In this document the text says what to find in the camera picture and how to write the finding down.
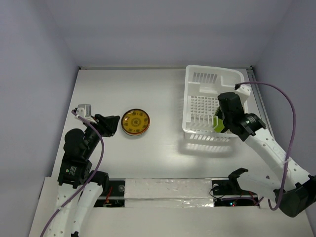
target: gray wall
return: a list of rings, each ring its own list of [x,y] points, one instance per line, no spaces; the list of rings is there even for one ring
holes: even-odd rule
[[[46,2],[80,66],[248,66],[291,0]]]
[[[292,157],[316,175],[316,1],[294,1],[255,66],[257,79],[283,88],[297,112]],[[292,113],[286,99],[271,88],[261,93],[277,141],[287,148]],[[308,208],[316,234],[316,204]]]
[[[78,68],[44,1],[0,7],[0,230],[28,236]]]

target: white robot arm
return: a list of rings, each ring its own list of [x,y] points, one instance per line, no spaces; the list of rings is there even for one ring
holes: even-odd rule
[[[79,105],[73,114],[84,122],[87,129],[84,132],[72,129],[65,136],[55,213],[40,237],[79,237],[97,199],[103,192],[109,191],[108,174],[90,171],[92,163],[89,158],[102,137],[115,134],[119,116],[103,117],[96,114],[92,117],[91,105]]]
[[[251,190],[268,199],[279,198],[284,166],[288,163],[286,181],[279,208],[286,215],[295,217],[316,201],[316,176],[311,176],[286,153],[274,140],[265,124],[255,114],[245,114],[240,98],[233,92],[218,96],[225,129],[237,135],[251,147],[276,174],[278,180],[258,177],[252,171],[240,168],[229,175],[229,185],[236,194]]]

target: yellow plate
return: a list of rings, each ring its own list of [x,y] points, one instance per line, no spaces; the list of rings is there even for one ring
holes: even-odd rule
[[[132,109],[127,111],[122,119],[121,125],[128,135],[139,136],[147,131],[150,124],[148,114],[140,109]]]

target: white table surface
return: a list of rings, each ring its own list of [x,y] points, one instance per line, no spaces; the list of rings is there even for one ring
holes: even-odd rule
[[[239,70],[248,80],[246,70]],[[181,127],[185,70],[80,70],[66,118],[52,178],[46,178],[30,237],[38,237],[53,212],[57,176],[63,157],[64,136],[73,128],[84,129],[70,111],[78,104],[91,104],[92,113],[120,115],[140,108],[150,118],[149,130],[140,137],[126,135],[121,127],[115,136],[104,138],[105,156],[101,171],[110,178],[202,178],[227,177],[244,167],[265,177],[275,177],[263,160],[240,140],[230,152],[191,150]],[[254,96],[250,112],[259,114]],[[101,146],[91,162],[96,165]],[[94,208],[82,237],[226,237],[226,236],[313,236],[305,212],[289,218],[272,212],[267,202],[238,208]]]
[[[240,70],[249,80],[246,70]],[[105,155],[100,170],[110,178],[203,178],[227,177],[244,167],[258,175],[275,177],[263,160],[239,139],[230,151],[193,150],[184,139],[182,112],[185,70],[80,70],[52,177],[57,177],[64,154],[64,136],[73,128],[84,129],[71,114],[78,104],[91,104],[92,114],[120,115],[133,108],[145,110],[150,118],[149,130],[139,137],[125,134],[119,124],[114,137],[104,138]],[[250,112],[259,114],[254,96],[248,99]],[[90,161],[96,165],[99,144]]]

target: cable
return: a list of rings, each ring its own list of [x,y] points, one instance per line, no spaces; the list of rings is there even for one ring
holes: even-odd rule
[[[103,205],[105,205],[105,204],[107,204],[109,202],[109,196],[111,195],[112,189],[113,189],[113,187],[111,186],[110,189],[109,189],[109,193],[107,194]]]
[[[259,199],[259,201],[255,204],[255,206],[258,206],[264,198],[265,198],[265,197],[261,197],[261,198]]]
[[[242,82],[242,83],[238,83],[236,84],[236,86],[240,86],[240,85],[244,85],[244,84],[262,84],[262,85],[268,85],[273,87],[274,89],[278,90],[282,95],[285,96],[285,98],[287,99],[287,101],[289,102],[292,112],[293,112],[293,128],[292,128],[292,135],[291,135],[291,140],[290,143],[288,145],[288,149],[285,155],[285,161],[287,161],[290,158],[290,154],[292,151],[292,146],[293,146],[293,142],[294,142],[294,137],[295,137],[295,130],[296,130],[296,112],[295,112],[295,108],[294,105],[291,101],[291,99],[287,96],[287,94],[280,88],[278,88],[275,85],[272,85],[270,83],[265,83],[265,82],[260,82],[260,81],[251,81],[251,82]],[[281,181],[281,187],[280,187],[280,192],[279,192],[279,196],[276,202],[276,206],[272,207],[271,206],[271,201],[268,200],[269,203],[269,207],[271,210],[275,211],[280,207],[281,201],[282,201],[282,197],[283,197],[283,190],[284,190],[284,186],[285,186],[285,180],[286,180],[286,175],[287,175],[287,167],[288,167],[288,162],[286,162],[284,164],[284,170],[283,170],[283,177],[282,177],[282,181]]]
[[[223,198],[223,200],[239,200],[239,199],[248,199],[248,200],[253,201],[253,199],[251,197],[227,197],[227,198]]]
[[[210,191],[209,191],[209,194],[214,198],[214,199],[221,199],[221,198],[223,198],[224,196],[226,196],[226,195],[222,195],[221,197],[215,197],[215,196],[213,196],[212,194],[211,194],[211,191],[213,191],[214,190],[214,188],[212,188]]]
[[[249,192],[249,194],[251,195],[251,198],[252,198],[253,202],[256,204],[256,200],[255,200],[255,198],[253,197],[252,192],[251,192],[251,191],[248,191],[248,192]]]
[[[91,181],[91,179],[93,178],[93,176],[96,174],[96,172],[98,171],[98,168],[101,164],[101,161],[102,161],[102,158],[103,158],[103,153],[104,153],[104,142],[103,142],[103,139],[102,139],[102,136],[101,134],[98,132],[98,130],[92,126],[90,124],[90,121],[86,120],[85,118],[79,116],[76,114],[76,112],[74,110],[71,111],[73,115],[75,115],[77,118],[79,118],[83,123],[87,124],[96,134],[97,136],[99,137],[100,141],[101,141],[101,155],[100,155],[100,159],[99,159],[99,162],[97,163],[94,171],[92,172],[92,174],[90,175],[90,177],[86,180],[86,182],[68,199],[66,200],[61,206],[60,208],[63,208],[65,207],[69,202],[71,202],[72,199],[75,198],[75,196],[77,196],[83,189],[84,187]],[[57,214],[60,212],[60,209],[57,209],[54,214],[52,214],[52,216],[50,217],[50,219],[48,220],[48,222],[46,223],[44,229],[42,230],[41,232],[41,235],[40,237],[43,237],[47,228],[49,227],[50,223],[53,221],[53,219],[57,216]]]

